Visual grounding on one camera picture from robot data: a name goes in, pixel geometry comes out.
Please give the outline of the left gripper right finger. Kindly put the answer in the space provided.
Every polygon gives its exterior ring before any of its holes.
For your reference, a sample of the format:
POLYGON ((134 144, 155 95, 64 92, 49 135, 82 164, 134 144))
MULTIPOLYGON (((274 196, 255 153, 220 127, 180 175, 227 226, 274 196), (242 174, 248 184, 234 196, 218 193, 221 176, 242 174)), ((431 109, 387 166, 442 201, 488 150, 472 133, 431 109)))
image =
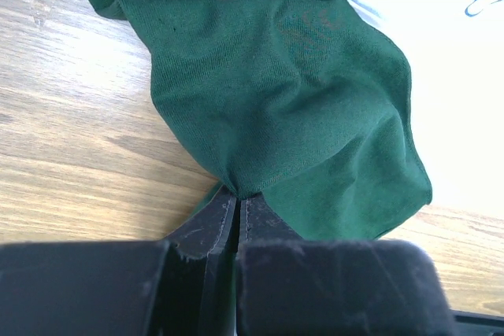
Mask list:
POLYGON ((302 241, 303 238, 272 210, 262 194, 239 203, 237 253, 270 252, 297 246, 302 241))

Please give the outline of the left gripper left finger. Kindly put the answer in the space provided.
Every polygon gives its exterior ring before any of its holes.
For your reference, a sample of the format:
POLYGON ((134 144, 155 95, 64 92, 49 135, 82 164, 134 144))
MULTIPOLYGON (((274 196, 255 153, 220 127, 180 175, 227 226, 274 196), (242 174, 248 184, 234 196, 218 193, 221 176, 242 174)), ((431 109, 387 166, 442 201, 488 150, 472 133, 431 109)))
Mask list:
POLYGON ((181 256, 202 259, 222 249, 233 230, 236 197, 221 186, 212 199, 180 227, 165 237, 181 256))

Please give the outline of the white green-sleeved t-shirt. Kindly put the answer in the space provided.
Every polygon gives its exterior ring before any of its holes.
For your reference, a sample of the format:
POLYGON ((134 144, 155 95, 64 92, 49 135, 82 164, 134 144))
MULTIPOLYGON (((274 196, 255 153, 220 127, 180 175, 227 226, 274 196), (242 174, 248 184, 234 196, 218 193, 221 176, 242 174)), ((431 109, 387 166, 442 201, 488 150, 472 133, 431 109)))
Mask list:
POLYGON ((503 0, 89 0, 150 51, 156 110, 310 239, 428 203, 503 214, 503 0))

